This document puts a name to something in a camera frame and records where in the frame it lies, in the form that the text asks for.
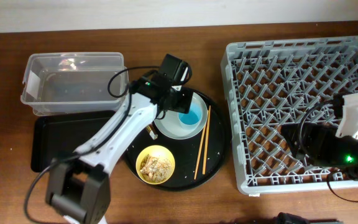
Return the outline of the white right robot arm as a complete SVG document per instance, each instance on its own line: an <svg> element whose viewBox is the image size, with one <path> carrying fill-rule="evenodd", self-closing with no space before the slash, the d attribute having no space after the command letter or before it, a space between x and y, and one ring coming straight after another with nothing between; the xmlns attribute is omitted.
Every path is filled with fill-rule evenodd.
<svg viewBox="0 0 358 224"><path fill-rule="evenodd" d="M332 105L337 127L307 122L312 112ZM341 93L308 109L296 124L283 124L284 137L293 156L309 157L310 164L334 167L358 180L358 93Z"/></svg>

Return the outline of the wooden chopstick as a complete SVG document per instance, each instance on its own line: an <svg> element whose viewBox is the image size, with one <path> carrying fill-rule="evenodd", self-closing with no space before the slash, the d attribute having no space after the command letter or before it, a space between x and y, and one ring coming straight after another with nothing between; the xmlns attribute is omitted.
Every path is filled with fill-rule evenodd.
<svg viewBox="0 0 358 224"><path fill-rule="evenodd" d="M207 127L207 123L208 123L208 119L209 119L209 114L210 114L210 109L208 109L207 112L207 122L203 127L202 133L201 133L201 139L200 139L200 144L199 144L199 149L198 149L198 156L197 156L197 160L196 160L196 165L195 165L195 171L194 171L194 177L193 179L196 180L197 178L197 174L198 174L198 168L200 165L200 159L201 159L201 151L202 151L202 147L203 147L203 141L204 141L204 135L206 132L206 127Z"/></svg>
<svg viewBox="0 0 358 224"><path fill-rule="evenodd" d="M202 174L203 174L203 175L205 175L205 173L206 173L206 162L207 162L207 155L208 155L208 140L209 140L210 117L211 117L211 105L209 105L209 108L208 108L208 118L207 118L206 131L205 131L204 158L203 158L203 169L202 169Z"/></svg>

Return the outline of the gold snack wrapper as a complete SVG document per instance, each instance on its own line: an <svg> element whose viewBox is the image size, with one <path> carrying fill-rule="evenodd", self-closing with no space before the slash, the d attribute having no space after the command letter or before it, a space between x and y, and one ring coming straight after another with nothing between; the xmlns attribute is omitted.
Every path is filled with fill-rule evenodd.
<svg viewBox="0 0 358 224"><path fill-rule="evenodd" d="M153 140L156 140L158 138L158 134L155 131L154 126L152 124L147 125L146 130Z"/></svg>

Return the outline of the food scraps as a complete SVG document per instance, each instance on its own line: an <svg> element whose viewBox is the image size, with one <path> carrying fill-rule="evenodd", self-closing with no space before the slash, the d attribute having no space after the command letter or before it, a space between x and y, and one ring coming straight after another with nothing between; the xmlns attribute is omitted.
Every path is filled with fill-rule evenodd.
<svg viewBox="0 0 358 224"><path fill-rule="evenodd" d="M147 154L140 163L140 176L152 184L166 181L172 174L172 163L165 157Z"/></svg>

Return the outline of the blue plastic cup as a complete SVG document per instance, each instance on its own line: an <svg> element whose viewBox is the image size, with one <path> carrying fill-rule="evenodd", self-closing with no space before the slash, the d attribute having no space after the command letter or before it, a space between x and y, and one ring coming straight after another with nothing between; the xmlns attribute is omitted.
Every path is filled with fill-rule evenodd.
<svg viewBox="0 0 358 224"><path fill-rule="evenodd" d="M195 129L201 121L202 112L198 104L192 103L188 113L178 113L180 126L183 129Z"/></svg>

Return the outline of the grey round plate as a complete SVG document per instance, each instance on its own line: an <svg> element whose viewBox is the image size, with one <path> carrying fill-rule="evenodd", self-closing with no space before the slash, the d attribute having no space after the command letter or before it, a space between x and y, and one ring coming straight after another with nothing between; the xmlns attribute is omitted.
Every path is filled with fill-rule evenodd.
<svg viewBox="0 0 358 224"><path fill-rule="evenodd" d="M172 139L188 139L197 135L200 131L202 131L204 125L207 122L208 109L206 103L204 102L204 99L202 99L202 97L195 92L193 93L191 103L198 104L203 111L201 121L195 129L183 129L180 126L180 122L178 119L179 112L174 111L167 111L164 119L156 119L154 121L157 129L162 134Z"/></svg>

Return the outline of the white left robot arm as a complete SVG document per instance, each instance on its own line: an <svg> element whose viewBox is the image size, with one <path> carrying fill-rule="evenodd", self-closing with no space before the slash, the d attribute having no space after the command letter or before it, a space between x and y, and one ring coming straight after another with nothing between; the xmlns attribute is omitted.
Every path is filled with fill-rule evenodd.
<svg viewBox="0 0 358 224"><path fill-rule="evenodd" d="M51 163L45 201L67 222L105 223L109 176L118 159L161 112L189 111L193 94L182 85L192 76L190 65L168 54L148 69L128 84L121 107L91 139Z"/></svg>

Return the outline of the yellow bowl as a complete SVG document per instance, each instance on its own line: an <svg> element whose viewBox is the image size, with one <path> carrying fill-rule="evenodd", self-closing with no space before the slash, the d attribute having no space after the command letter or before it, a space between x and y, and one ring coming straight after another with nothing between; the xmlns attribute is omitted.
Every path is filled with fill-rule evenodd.
<svg viewBox="0 0 358 224"><path fill-rule="evenodd" d="M173 175L175 159L166 147L148 146L137 156L135 170L138 177L145 183L159 185Z"/></svg>

